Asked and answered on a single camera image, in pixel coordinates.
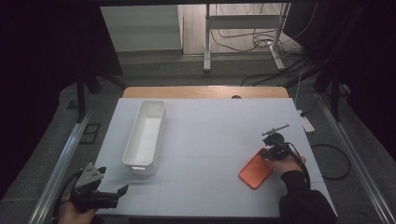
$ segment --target wooden board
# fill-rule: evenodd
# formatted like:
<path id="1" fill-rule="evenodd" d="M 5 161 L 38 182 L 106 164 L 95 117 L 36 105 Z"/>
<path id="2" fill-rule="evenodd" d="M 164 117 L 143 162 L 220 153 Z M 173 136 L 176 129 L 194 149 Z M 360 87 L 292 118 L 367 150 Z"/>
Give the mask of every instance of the wooden board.
<path id="1" fill-rule="evenodd" d="M 283 87 L 129 87 L 122 98 L 289 98 Z"/>

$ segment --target metal rail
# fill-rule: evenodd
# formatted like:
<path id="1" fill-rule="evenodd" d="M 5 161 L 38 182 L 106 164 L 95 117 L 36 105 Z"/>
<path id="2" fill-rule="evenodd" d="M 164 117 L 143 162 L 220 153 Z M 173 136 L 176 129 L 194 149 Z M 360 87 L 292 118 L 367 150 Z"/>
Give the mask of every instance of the metal rail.
<path id="1" fill-rule="evenodd" d="M 69 139 L 64 146 L 64 150 L 62 151 L 62 154 L 59 157 L 59 160 L 57 161 L 51 176 L 49 177 L 49 181 L 47 182 L 46 187 L 44 187 L 43 193 L 41 194 L 38 203 L 35 206 L 35 210 L 29 218 L 28 223 L 41 224 L 44 222 L 47 213 L 50 210 L 55 194 L 62 183 L 64 174 L 66 173 L 67 167 L 76 150 L 78 141 L 82 136 L 85 126 L 87 125 L 88 120 L 91 116 L 92 108 L 95 101 L 96 98 L 94 98 L 88 106 L 88 109 L 82 121 L 80 123 L 76 123 L 75 127 L 73 128 L 73 131 L 71 132 Z"/>
<path id="2" fill-rule="evenodd" d="M 364 189 L 369 196 L 375 211 L 378 213 L 379 217 L 382 220 L 382 223 L 396 223 L 394 215 L 389 209 L 388 203 L 385 200 L 383 194 L 381 193 L 378 185 L 370 176 L 367 168 L 364 163 L 361 161 L 361 157 L 357 152 L 356 148 L 353 146 L 352 142 L 349 140 L 346 131 L 344 130 L 341 122 L 337 122 L 332 115 L 332 112 L 329 109 L 329 102 L 326 99 L 324 93 L 321 93 L 319 96 L 320 105 L 325 112 L 327 119 L 329 120 L 332 129 L 337 135 L 338 140 L 340 141 L 345 153 L 348 155 L 354 170 L 361 181 Z"/>

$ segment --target person's arm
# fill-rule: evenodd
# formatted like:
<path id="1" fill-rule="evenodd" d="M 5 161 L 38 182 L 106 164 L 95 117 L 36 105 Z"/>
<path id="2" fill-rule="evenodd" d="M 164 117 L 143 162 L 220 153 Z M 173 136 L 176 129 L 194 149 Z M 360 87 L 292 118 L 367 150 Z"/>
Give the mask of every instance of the person's arm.
<path id="1" fill-rule="evenodd" d="M 285 182 L 288 193 L 279 201 L 281 223 L 335 223 L 337 216 L 327 199 L 318 190 L 305 184 L 303 170 L 292 156 L 282 161 L 269 161 Z"/>

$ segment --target gray floor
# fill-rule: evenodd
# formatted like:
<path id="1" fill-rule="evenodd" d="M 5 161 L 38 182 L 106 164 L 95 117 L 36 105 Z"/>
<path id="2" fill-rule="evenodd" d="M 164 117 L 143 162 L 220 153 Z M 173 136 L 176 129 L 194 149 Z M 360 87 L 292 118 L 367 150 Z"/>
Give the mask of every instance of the gray floor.
<path id="1" fill-rule="evenodd" d="M 212 58 L 210 73 L 203 72 L 202 59 L 202 57 L 182 57 L 177 54 L 162 56 L 122 54 L 120 62 L 124 77 L 117 78 L 129 86 L 239 86 L 242 79 L 247 76 L 276 71 L 271 57 L 265 54 L 215 55 Z M 295 60 L 296 58 L 287 59 L 286 66 Z M 282 85 L 299 76 L 300 72 L 301 70 L 293 74 L 280 75 L 263 82 L 262 85 Z M 301 83 L 297 107 L 303 111 L 309 110 L 316 100 L 317 96 L 312 89 L 315 78 L 311 77 Z M 98 79 L 102 90 L 97 95 L 92 117 L 89 120 L 90 124 L 100 123 L 98 135 L 95 139 L 89 134 L 82 136 L 81 141 L 85 143 L 78 145 L 65 176 L 85 167 L 89 161 L 94 162 L 106 135 L 106 129 L 117 100 L 122 96 L 122 89 L 107 80 Z M 288 89 L 288 93 L 293 99 L 295 99 L 297 89 L 297 85 Z M 0 223 L 26 223 L 32 215 L 37 200 L 47 184 L 53 167 L 77 120 L 77 110 L 73 109 L 73 106 L 70 107 L 70 102 L 76 100 L 77 92 L 74 85 L 62 91 L 60 105 L 46 134 L 0 202 Z M 394 212 L 396 210 L 395 161 L 356 117 L 344 98 L 340 100 L 339 111 L 349 138 L 359 151 L 362 161 Z M 314 133 L 307 136 L 311 144 L 325 143 L 336 147 L 341 146 L 319 105 L 316 105 L 307 117 L 316 129 Z M 345 159 L 338 152 L 327 147 L 314 147 L 313 151 L 323 175 L 340 175 L 347 168 Z M 382 223 L 354 170 L 345 179 L 326 180 L 326 185 L 339 215 L 338 223 Z M 126 217 L 107 217 L 106 220 L 107 223 L 128 223 Z M 158 221 L 146 220 L 145 222 L 137 219 L 135 222 L 154 223 Z"/>

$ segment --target power strip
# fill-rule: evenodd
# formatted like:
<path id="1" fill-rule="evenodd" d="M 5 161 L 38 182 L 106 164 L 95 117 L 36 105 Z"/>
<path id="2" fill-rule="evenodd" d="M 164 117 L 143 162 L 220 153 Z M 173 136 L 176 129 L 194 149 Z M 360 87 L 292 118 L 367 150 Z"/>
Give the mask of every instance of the power strip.
<path id="1" fill-rule="evenodd" d="M 315 131 L 314 127 L 307 117 L 301 117 L 301 113 L 303 113 L 302 110 L 297 110 L 298 118 L 300 119 L 301 124 L 303 124 L 305 133 L 313 133 Z"/>

